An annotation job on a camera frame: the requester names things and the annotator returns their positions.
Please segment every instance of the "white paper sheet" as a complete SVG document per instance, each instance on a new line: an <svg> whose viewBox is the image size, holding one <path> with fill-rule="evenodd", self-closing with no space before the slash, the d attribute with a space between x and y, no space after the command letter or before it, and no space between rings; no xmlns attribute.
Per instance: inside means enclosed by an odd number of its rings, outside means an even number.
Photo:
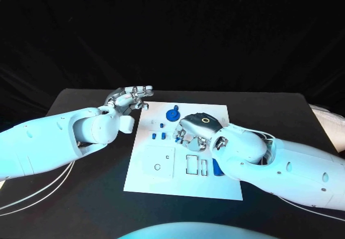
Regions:
<svg viewBox="0 0 345 239"><path fill-rule="evenodd" d="M167 119L168 110L180 107L183 119L194 113L213 115L223 126L229 125L227 106L185 103L148 102L151 108L142 111L138 136L135 141L132 160L126 178L125 191L181 195L206 198L243 200L240 182L227 176L216 176L213 169L213 156L207 149L193 152L175 143L174 130L178 122ZM198 156L198 175L187 174L187 156Z"/></svg>

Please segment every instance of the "small blue piece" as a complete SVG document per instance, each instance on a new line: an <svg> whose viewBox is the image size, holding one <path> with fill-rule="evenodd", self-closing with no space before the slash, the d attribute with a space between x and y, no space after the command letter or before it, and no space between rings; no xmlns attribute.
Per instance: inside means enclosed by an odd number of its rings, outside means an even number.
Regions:
<svg viewBox="0 0 345 239"><path fill-rule="evenodd" d="M219 165L219 162L217 162L216 159L213 159L213 163L214 163L214 175L216 176L223 176L224 172L222 171L222 168L220 168L220 165Z"/></svg>
<svg viewBox="0 0 345 239"><path fill-rule="evenodd" d="M178 106L174 107L174 110L168 111L168 120L171 122L178 121L180 119L180 111L178 111Z"/></svg>

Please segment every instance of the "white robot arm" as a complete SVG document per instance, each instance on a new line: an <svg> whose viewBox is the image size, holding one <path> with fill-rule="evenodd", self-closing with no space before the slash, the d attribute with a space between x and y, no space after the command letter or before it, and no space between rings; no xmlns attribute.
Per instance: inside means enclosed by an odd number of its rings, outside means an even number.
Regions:
<svg viewBox="0 0 345 239"><path fill-rule="evenodd" d="M191 142L184 140L187 132L196 135ZM175 137L178 143L194 151L206 150L206 145L210 145L213 158L233 179L252 183L302 205L345 210L343 158L235 124L223 127L206 113L181 120Z"/></svg>
<svg viewBox="0 0 345 239"><path fill-rule="evenodd" d="M0 133L0 181L47 172L103 149L119 131L132 133L132 109L154 87L119 88L99 108L31 120Z"/></svg>

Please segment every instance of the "black curtain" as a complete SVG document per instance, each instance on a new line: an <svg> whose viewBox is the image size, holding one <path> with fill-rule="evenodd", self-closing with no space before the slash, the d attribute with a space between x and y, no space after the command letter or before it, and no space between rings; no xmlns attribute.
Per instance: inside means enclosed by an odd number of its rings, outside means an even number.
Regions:
<svg viewBox="0 0 345 239"><path fill-rule="evenodd" d="M66 88L300 92L345 114L345 17L330 2L0 1L2 128Z"/></svg>

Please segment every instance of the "table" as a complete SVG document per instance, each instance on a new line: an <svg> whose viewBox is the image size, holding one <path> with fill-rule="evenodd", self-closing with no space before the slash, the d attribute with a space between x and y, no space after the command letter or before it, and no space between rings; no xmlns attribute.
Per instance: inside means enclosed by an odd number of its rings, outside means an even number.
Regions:
<svg viewBox="0 0 345 239"><path fill-rule="evenodd" d="M64 90L48 115L102 106L110 92ZM157 91L148 100L227 105L235 124L337 153L301 94ZM171 222L226 224L279 238L343 236L344 222L301 210L246 182L242 182L245 201L125 192L141 111L132 116L134 134L121 133L102 151L76 162L71 175L51 197L30 209L0 217L0 238L108 239ZM9 180L0 190L0 205L41 189L64 169L66 166ZM12 209L30 205L50 192ZM344 212L314 210L345 218Z"/></svg>

